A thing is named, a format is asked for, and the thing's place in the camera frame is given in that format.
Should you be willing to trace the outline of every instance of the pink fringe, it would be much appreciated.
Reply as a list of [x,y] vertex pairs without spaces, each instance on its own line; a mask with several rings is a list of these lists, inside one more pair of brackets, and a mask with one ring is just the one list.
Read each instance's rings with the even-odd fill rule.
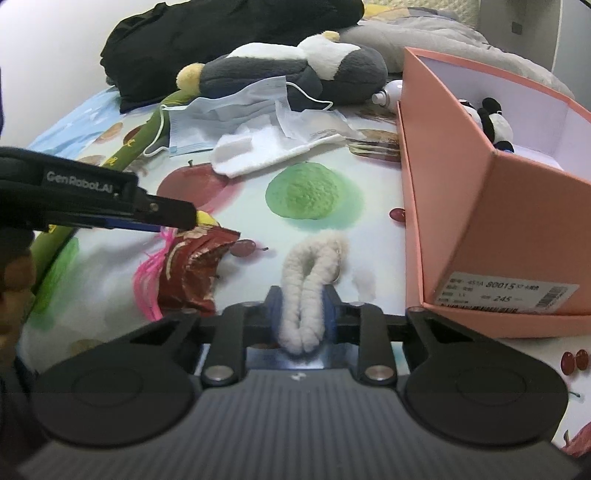
[[150,322],[157,322],[163,315],[158,307],[158,279],[166,254],[170,250],[177,233],[175,228],[162,228],[160,237],[165,241],[164,247],[142,263],[134,274],[135,302]]

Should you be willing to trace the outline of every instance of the metal bolt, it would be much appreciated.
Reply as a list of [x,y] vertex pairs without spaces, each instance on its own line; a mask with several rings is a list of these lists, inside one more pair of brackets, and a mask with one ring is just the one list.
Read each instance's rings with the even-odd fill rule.
[[372,365],[365,369],[365,376],[370,380],[381,382],[394,376],[394,370],[386,365]]
[[214,382],[223,382],[233,374],[234,370],[227,365],[213,365],[212,367],[207,367],[205,370],[205,376]]

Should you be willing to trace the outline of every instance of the black cloth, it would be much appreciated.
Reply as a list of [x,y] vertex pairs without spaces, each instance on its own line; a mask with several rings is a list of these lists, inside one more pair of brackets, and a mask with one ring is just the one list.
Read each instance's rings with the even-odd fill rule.
[[121,21],[101,65],[121,93],[121,112],[176,91],[186,65],[207,63],[250,42],[297,45],[324,30],[356,24],[362,0],[191,0]]

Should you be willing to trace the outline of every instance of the penguin plush toy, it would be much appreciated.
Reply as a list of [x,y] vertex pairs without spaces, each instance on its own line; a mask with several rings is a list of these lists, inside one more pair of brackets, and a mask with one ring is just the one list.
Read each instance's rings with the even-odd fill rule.
[[297,47],[247,43],[206,64],[187,65],[178,73],[177,86],[192,96],[221,98],[259,80],[285,76],[306,93],[287,90],[292,110],[363,103],[386,84],[388,68],[376,50],[339,38],[337,32],[326,31]]

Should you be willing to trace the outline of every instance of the blue fabric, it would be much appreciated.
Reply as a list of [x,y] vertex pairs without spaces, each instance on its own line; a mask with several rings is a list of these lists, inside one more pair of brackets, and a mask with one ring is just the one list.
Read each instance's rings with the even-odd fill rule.
[[[39,135],[28,146],[29,150],[73,160],[109,127],[125,117],[125,114],[119,113],[120,102],[119,91],[115,87],[97,93]],[[155,105],[149,105],[133,113],[149,112],[154,108]]]

